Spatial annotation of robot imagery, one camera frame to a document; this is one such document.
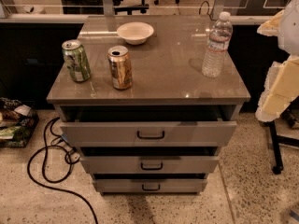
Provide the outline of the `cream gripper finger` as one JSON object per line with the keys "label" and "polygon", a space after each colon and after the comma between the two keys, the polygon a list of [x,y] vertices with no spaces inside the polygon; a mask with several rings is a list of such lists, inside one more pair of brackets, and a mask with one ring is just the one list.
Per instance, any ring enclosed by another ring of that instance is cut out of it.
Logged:
{"label": "cream gripper finger", "polygon": [[264,22],[257,29],[257,33],[266,36],[277,36],[278,28],[283,16],[284,10],[281,10],[276,15],[274,15],[270,20]]}
{"label": "cream gripper finger", "polygon": [[299,96],[299,57],[290,55],[283,63],[273,62],[255,112],[257,120],[270,122],[280,117]]}

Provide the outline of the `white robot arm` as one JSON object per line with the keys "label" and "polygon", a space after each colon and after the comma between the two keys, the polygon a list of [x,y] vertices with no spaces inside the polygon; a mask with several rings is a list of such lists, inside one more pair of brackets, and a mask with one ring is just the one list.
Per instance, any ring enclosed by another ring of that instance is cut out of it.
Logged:
{"label": "white robot arm", "polygon": [[280,117],[299,96],[299,0],[291,2],[257,30],[260,35],[276,36],[278,47],[289,54],[283,63],[273,62],[264,82],[257,120],[270,122]]}

